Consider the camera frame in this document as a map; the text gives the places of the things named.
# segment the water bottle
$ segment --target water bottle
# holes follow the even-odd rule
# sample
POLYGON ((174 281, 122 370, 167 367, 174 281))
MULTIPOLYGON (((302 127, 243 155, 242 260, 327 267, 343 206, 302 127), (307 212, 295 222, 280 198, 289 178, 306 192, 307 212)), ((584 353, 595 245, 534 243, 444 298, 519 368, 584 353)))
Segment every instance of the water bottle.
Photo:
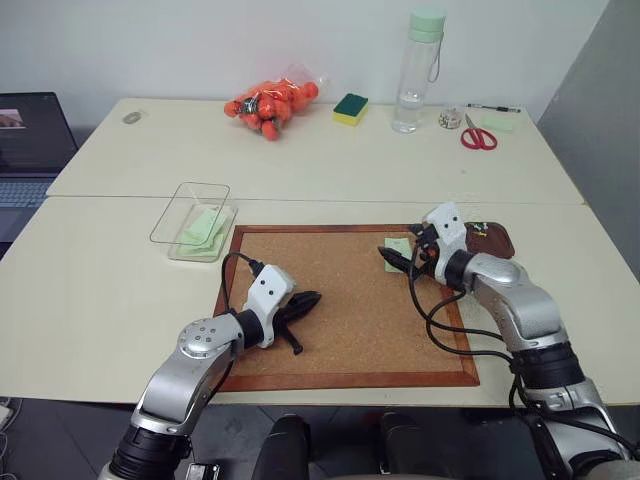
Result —
POLYGON ((427 85, 435 82, 440 73, 444 20, 444 12, 433 8, 423 7, 411 13, 409 39, 391 124, 396 132, 412 133, 418 128, 427 85))

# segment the black cable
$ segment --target black cable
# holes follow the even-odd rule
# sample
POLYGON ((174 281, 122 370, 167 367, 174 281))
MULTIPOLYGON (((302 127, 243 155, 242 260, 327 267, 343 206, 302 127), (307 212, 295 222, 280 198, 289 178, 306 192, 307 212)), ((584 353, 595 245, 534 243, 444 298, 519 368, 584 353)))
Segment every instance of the black cable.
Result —
POLYGON ((229 310, 229 291, 227 290, 227 263, 231 257, 239 257, 245 262, 250 263, 253 259, 247 257, 244 253, 229 252, 222 260, 222 301, 224 302, 225 311, 229 310))
POLYGON ((612 431, 607 430, 606 428, 597 427, 595 425, 591 425, 590 423, 580 422, 579 420, 572 420, 570 418, 565 418, 555 413, 537 412, 537 414, 541 418, 545 420, 549 420, 550 422, 562 423, 570 427, 581 428, 582 430, 588 430, 590 432, 598 433, 600 435, 604 435, 605 437, 609 437, 610 439, 618 442, 620 445, 626 448, 634 460, 640 460, 638 447, 636 445, 634 445, 632 442, 630 442, 623 436, 618 435, 617 433, 613 433, 612 431))
MULTIPOLYGON (((417 258, 417 255, 415 257, 413 257, 413 263, 414 263, 414 268, 415 268, 415 258, 417 258)), ((451 325, 444 325, 436 320, 431 319, 431 324, 436 327, 439 328, 440 330, 446 330, 448 332, 456 332, 456 333, 465 333, 465 334, 472 334, 472 335, 484 335, 486 337, 491 337, 491 338, 495 338, 496 340, 500 340, 501 342, 503 341, 502 339, 502 335, 500 335, 499 333, 495 333, 495 332, 490 332, 488 330, 481 330, 478 328, 466 328, 466 327, 452 327, 451 325)))
POLYGON ((431 311, 429 313, 426 313, 423 309, 422 306, 420 305, 420 301, 418 300, 418 296, 416 295, 416 289, 415 289, 415 278, 413 275, 413 271, 415 268, 415 262, 416 262, 416 257, 418 256, 418 245, 416 244, 413 248, 413 253, 411 255, 411 261, 409 262, 409 272, 408 272, 408 279, 409 279, 409 293, 411 294, 411 300, 413 301, 413 305, 416 307, 416 310, 418 310, 418 313, 422 316, 422 318, 425 319, 426 322, 426 330, 427 330, 427 335, 429 336, 429 338, 431 339, 431 341, 440 349, 449 352, 449 353, 454 353, 456 355, 478 355, 478 356, 491 356, 491 357, 499 357, 502 358, 503 360, 506 360, 507 363, 511 364, 511 357, 508 355, 505 355, 502 352, 497 352, 494 350, 458 350, 456 348, 452 348, 449 347, 447 345, 445 345, 444 343, 440 342, 440 340, 438 340, 436 338, 436 336, 433 334, 433 316, 438 312, 438 310, 440 310, 442 307, 448 305, 449 303, 453 303, 456 302, 458 300, 460 300, 462 297, 464 297, 466 295, 465 291, 462 291, 461 293, 454 295, 453 297, 449 297, 446 300, 443 300, 442 302, 438 303, 435 307, 433 307, 431 309, 431 311))
POLYGON ((515 415, 519 415, 518 407, 516 407, 516 391, 518 390, 517 380, 518 375, 515 374, 513 376, 513 383, 511 384, 511 389, 509 390, 509 408, 515 415))

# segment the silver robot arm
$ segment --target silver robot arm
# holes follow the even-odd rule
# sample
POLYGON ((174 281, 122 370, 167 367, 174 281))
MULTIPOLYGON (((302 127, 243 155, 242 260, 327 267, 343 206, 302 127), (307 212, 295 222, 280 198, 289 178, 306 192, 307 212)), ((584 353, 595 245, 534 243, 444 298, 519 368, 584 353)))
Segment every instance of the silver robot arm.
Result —
POLYGON ((242 312, 187 325, 174 352, 149 381, 111 463, 98 479, 173 479, 180 460, 191 451, 189 435, 216 393, 220 375, 245 349, 273 343, 273 317, 294 287, 286 272, 266 265, 249 288, 242 312))
POLYGON ((492 315, 513 355, 511 369, 523 384, 519 390, 533 414, 526 421, 547 477, 574 478, 599 464, 629 460, 629 450, 615 440, 576 427, 617 433, 594 383, 582 373, 551 296, 520 265, 468 252, 466 228, 454 204, 423 220, 437 233, 434 277, 471 293, 492 315))

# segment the scissors handle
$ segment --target scissors handle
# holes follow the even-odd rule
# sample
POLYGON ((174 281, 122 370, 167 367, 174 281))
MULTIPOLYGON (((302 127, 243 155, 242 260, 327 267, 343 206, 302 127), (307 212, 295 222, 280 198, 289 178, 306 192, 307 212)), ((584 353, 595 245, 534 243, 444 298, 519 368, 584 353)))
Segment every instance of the scissors handle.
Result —
POLYGON ((498 140, 484 128, 467 128, 460 135, 462 144, 472 150, 493 150, 498 146, 498 140))

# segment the laptop screen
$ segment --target laptop screen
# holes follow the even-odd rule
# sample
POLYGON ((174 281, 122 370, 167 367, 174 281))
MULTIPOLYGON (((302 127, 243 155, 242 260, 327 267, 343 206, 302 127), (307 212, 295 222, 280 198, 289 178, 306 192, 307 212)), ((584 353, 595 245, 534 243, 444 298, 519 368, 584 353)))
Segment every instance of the laptop screen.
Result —
POLYGON ((54 93, 0 94, 0 175, 55 174, 76 151, 54 93))

